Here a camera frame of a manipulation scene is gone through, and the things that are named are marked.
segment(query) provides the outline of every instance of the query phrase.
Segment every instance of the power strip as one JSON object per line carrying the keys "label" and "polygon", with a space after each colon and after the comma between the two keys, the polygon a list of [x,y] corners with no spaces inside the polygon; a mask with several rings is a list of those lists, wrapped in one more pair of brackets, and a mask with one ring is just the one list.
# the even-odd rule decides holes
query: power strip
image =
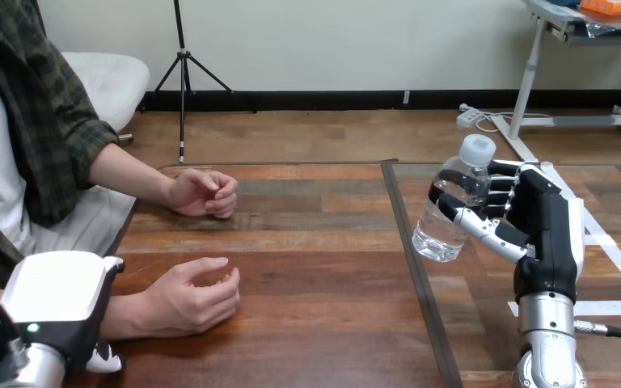
{"label": "power strip", "polygon": [[479,123],[479,121],[483,118],[484,115],[482,112],[475,108],[468,108],[465,112],[458,115],[458,118],[456,118],[456,124],[464,128],[470,128]]}

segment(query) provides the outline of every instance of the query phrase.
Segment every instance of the robotic arm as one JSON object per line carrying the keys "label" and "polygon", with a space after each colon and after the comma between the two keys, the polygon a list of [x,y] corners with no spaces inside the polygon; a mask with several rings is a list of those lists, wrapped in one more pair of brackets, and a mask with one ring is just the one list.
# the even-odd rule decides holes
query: robotic arm
{"label": "robotic arm", "polygon": [[78,251],[20,262],[1,300],[0,388],[60,387],[85,368],[116,372],[125,360],[99,338],[122,259]]}
{"label": "robotic arm", "polygon": [[523,356],[513,386],[585,387],[575,360],[573,313],[585,254],[584,202],[565,200],[536,166],[493,161],[488,170],[493,177],[484,207],[468,208],[436,188],[430,198],[470,236],[516,264],[513,291]]}

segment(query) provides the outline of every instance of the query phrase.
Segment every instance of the wooden tabletop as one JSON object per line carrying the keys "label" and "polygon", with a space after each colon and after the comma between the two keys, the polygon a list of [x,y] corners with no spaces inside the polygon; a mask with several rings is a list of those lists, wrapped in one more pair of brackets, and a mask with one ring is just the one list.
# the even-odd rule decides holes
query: wooden tabletop
{"label": "wooden tabletop", "polygon": [[242,274],[241,309],[203,335],[117,344],[124,374],[70,386],[441,386],[379,164],[213,169],[239,181],[237,213],[218,221],[140,205],[114,291],[224,255]]}
{"label": "wooden tabletop", "polygon": [[[114,293],[224,255],[242,274],[239,312],[203,335],[115,344],[129,358],[123,373],[67,386],[507,386],[519,358],[512,264],[474,241],[449,264],[408,245],[438,166],[196,168],[239,180],[237,213],[219,221],[139,205],[117,251],[127,268]],[[557,171],[621,250],[621,167]],[[587,247],[578,292],[621,301],[621,271],[604,247]],[[614,314],[582,318],[621,326]],[[621,339],[579,337],[577,348],[590,387],[621,387]]]}

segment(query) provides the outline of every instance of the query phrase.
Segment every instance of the human hand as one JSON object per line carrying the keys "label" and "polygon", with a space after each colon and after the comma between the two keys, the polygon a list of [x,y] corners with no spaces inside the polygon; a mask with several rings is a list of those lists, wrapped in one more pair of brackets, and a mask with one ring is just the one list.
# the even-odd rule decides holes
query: human hand
{"label": "human hand", "polygon": [[168,205],[185,216],[228,218],[237,206],[237,180],[217,171],[189,169],[168,189]]}
{"label": "human hand", "polygon": [[137,320],[142,336],[179,337],[200,334],[231,317],[239,304],[239,270],[215,285],[196,287],[192,280],[217,271],[227,259],[201,258],[178,264],[146,291],[135,294],[142,306]]}

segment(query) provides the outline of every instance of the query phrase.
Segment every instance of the wrist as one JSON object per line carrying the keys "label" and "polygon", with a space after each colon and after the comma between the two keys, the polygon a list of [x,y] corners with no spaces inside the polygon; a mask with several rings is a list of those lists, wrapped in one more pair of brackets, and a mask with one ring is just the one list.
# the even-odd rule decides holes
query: wrist
{"label": "wrist", "polygon": [[174,179],[170,179],[169,177],[163,174],[161,174],[161,176],[158,177],[158,180],[156,182],[156,187],[155,187],[156,198],[157,198],[156,202],[168,208],[172,207],[170,189],[174,183],[175,183]]}
{"label": "wrist", "polygon": [[106,340],[147,337],[145,307],[142,293],[111,297],[101,324],[101,336]]}

